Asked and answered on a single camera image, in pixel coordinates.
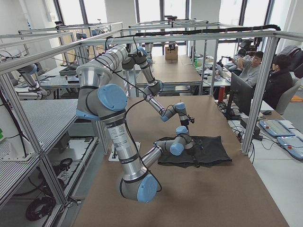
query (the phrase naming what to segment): office chair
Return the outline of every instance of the office chair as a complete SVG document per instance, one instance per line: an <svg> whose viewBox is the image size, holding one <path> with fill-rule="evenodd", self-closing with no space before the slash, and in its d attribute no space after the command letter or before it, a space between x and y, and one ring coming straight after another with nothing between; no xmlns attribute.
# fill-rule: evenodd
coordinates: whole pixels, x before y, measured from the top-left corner
<svg viewBox="0 0 303 227"><path fill-rule="evenodd" d="M300 85L301 81L297 78L293 78L293 86L281 95L275 111L277 111L280 115L284 114L285 109L299 89Z"/></svg>

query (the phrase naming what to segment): red cup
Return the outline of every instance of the red cup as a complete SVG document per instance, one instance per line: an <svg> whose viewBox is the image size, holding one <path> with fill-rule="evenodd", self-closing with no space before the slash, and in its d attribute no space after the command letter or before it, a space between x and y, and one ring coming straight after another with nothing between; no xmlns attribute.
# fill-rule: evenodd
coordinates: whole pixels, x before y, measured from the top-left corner
<svg viewBox="0 0 303 227"><path fill-rule="evenodd" d="M218 102L222 102L222 101L223 101L224 91L225 91L225 87L224 87L224 86L221 86L221 87L220 87L220 90L219 90Z"/></svg>

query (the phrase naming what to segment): blue joint cap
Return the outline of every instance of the blue joint cap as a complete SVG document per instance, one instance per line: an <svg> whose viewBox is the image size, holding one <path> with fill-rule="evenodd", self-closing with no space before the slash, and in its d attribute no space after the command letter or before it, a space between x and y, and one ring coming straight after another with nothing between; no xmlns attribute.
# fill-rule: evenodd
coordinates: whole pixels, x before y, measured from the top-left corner
<svg viewBox="0 0 303 227"><path fill-rule="evenodd" d="M169 118L167 116L161 116L161 119L163 122L167 122Z"/></svg>
<svg viewBox="0 0 303 227"><path fill-rule="evenodd" d="M34 66L33 70L31 70L31 71L29 72L29 75L32 75L32 74L34 74L35 72L37 72L37 66L36 66L36 65Z"/></svg>
<svg viewBox="0 0 303 227"><path fill-rule="evenodd" d="M143 47L138 46L138 51L142 51L143 54L144 54L145 56L147 56L147 52L146 52L146 50L143 49Z"/></svg>
<svg viewBox="0 0 303 227"><path fill-rule="evenodd" d="M79 118L83 118L83 119L87 119L87 120L91 120L91 121L99 121L98 116L83 112L81 110L76 110L76 115Z"/></svg>
<svg viewBox="0 0 303 227"><path fill-rule="evenodd" d="M185 126L179 126L176 128L176 134L188 133L188 129Z"/></svg>
<svg viewBox="0 0 303 227"><path fill-rule="evenodd" d="M184 146L181 143L173 143L169 150L173 155L179 156L184 150Z"/></svg>
<svg viewBox="0 0 303 227"><path fill-rule="evenodd" d="M100 102L112 111L124 110L127 105L125 92L116 84L106 84L98 89Z"/></svg>
<svg viewBox="0 0 303 227"><path fill-rule="evenodd" d="M184 103L177 103L176 108L179 110L184 110L185 109L185 104Z"/></svg>
<svg viewBox="0 0 303 227"><path fill-rule="evenodd" d="M157 193L158 183L156 179L151 175L148 174L142 180L141 184L138 188L137 199L139 202L149 202L151 201L156 193Z"/></svg>

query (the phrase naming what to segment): black jacket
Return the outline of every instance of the black jacket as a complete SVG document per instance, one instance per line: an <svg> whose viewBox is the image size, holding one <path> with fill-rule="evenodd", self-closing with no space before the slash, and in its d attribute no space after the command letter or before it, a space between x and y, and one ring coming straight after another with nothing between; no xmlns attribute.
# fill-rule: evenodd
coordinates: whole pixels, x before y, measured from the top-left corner
<svg viewBox="0 0 303 227"><path fill-rule="evenodd" d="M277 72L270 72L269 80L266 84L263 100L276 109L276 105L281 95L293 86L293 79L289 69L283 69Z"/></svg>

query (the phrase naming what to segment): robotic arm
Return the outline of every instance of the robotic arm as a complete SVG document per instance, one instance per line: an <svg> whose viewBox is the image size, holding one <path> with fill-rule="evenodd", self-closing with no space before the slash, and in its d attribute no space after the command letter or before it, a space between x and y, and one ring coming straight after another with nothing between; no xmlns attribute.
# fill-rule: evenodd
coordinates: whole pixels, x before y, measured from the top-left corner
<svg viewBox="0 0 303 227"><path fill-rule="evenodd" d="M138 47L137 52L129 54L125 45L116 45L105 54L79 66L77 74L81 77L81 86L77 115L105 123L124 170L119 185L122 196L149 202L156 194L157 181L149 173L148 167L167 150L175 155L181 154L184 146L191 143L191 139L189 136L178 136L174 142L166 143L166 146L159 142L141 159L126 125L127 97L119 86L110 83L112 74L119 73L122 68L132 69L138 64L148 81L148 86L144 89L144 99L161 115L161 119L165 122L178 113L183 125L182 134L188 133L187 126L193 119L187 116L184 103L174 104L166 109L155 100L154 96L161 90L162 84L152 75L144 52L144 49Z"/></svg>
<svg viewBox="0 0 303 227"><path fill-rule="evenodd" d="M11 50L5 50L0 51L0 56L2 58L7 59L14 59L14 58L20 58L22 57L22 52L18 49L11 49ZM36 93L37 98L41 99L43 96L47 96L47 91L40 88L40 85L38 82L35 81L32 74L37 72L37 66L35 64L30 64L28 66L22 67L17 70L21 76L24 78L24 80L27 82L28 85L28 91L31 93Z"/></svg>

